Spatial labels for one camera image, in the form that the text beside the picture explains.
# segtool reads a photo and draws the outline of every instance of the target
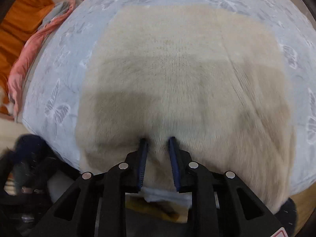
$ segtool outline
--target orange fabric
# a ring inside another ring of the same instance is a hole
[[[43,18],[52,10],[52,0],[16,0],[0,24],[0,87],[7,91],[7,80],[13,63],[26,41],[34,34]],[[2,106],[1,113],[7,114]]]

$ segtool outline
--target red warning label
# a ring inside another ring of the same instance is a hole
[[[275,234],[271,235],[271,237],[288,237],[288,235],[285,229],[282,227]]]

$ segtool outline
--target blue gripper pad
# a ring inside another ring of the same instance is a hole
[[[180,191],[181,184],[180,184],[180,171],[177,161],[177,144],[174,137],[171,137],[169,139],[169,156],[171,161],[171,167],[172,167],[172,175],[173,175],[173,183],[176,187],[177,191]]]
[[[137,171],[138,176],[138,188],[141,189],[144,183],[144,176],[145,176],[145,167],[146,167],[146,159],[147,159],[147,152],[148,152],[148,143],[145,139],[142,139],[139,146],[139,152],[141,152],[140,159],[139,159],[139,166]]]

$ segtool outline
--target bed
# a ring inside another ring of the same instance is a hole
[[[19,121],[80,169],[74,134],[78,103],[99,35],[123,6],[193,3],[252,17],[274,32],[291,83],[297,131],[291,194],[308,188],[316,181],[316,32],[290,0],[84,0],[42,48],[34,73],[26,79]]]

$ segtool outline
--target beige fuzzy sweater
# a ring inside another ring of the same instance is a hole
[[[250,18],[208,5],[125,7],[86,72],[81,168],[105,172],[150,141],[145,186],[174,190],[166,142],[234,171],[272,212],[288,198],[295,133],[282,55]]]

